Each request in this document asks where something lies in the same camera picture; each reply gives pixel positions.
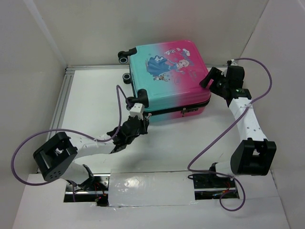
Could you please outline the pink hard-shell suitcase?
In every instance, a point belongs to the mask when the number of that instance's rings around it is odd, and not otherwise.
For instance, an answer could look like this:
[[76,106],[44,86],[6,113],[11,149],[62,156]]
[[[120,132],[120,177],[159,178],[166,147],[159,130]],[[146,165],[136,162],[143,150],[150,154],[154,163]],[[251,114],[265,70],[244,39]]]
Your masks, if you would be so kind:
[[152,121],[199,115],[210,102],[210,91],[200,86],[208,69],[190,40],[138,45],[118,52],[118,60],[129,65],[122,77],[133,93],[126,107],[143,104]]

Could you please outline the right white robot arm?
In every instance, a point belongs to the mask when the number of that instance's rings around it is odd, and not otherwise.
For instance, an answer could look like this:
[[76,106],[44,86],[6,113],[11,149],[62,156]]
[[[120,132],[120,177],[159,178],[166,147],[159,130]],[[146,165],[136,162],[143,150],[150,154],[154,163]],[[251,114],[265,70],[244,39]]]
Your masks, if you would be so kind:
[[224,72],[212,67],[200,82],[202,88],[226,101],[237,121],[241,141],[230,160],[210,167],[213,172],[208,175],[208,182],[213,187],[219,187],[225,175],[267,175],[276,153],[275,142],[267,139],[257,121],[250,91],[243,88],[244,76],[241,66],[230,65]]

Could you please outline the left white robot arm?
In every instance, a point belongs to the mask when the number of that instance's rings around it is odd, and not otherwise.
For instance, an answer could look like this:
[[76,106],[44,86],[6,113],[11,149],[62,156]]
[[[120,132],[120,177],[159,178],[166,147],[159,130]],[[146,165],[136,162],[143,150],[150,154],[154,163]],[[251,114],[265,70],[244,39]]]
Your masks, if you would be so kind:
[[89,190],[95,183],[94,175],[88,165],[77,164],[75,160],[84,156],[120,152],[135,138],[147,134],[148,126],[146,117],[129,116],[111,141],[79,139],[76,146],[65,132],[58,132],[33,153],[33,158],[46,182],[62,178],[83,190]]

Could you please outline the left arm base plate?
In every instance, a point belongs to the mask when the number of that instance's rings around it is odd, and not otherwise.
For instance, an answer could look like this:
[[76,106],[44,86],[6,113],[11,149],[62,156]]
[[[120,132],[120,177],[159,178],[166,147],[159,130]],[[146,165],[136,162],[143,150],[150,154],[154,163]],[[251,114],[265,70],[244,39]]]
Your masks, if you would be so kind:
[[106,194],[109,191],[110,174],[94,174],[94,181],[89,187],[74,187],[74,192],[78,194]]

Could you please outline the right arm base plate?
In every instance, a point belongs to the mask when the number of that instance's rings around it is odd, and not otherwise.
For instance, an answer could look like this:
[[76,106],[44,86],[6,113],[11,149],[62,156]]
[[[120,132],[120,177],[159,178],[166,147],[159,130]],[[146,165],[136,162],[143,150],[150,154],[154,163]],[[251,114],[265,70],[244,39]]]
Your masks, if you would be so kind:
[[236,188],[236,184],[228,177],[218,177],[207,173],[195,173],[188,176],[193,181],[195,189],[229,190]]

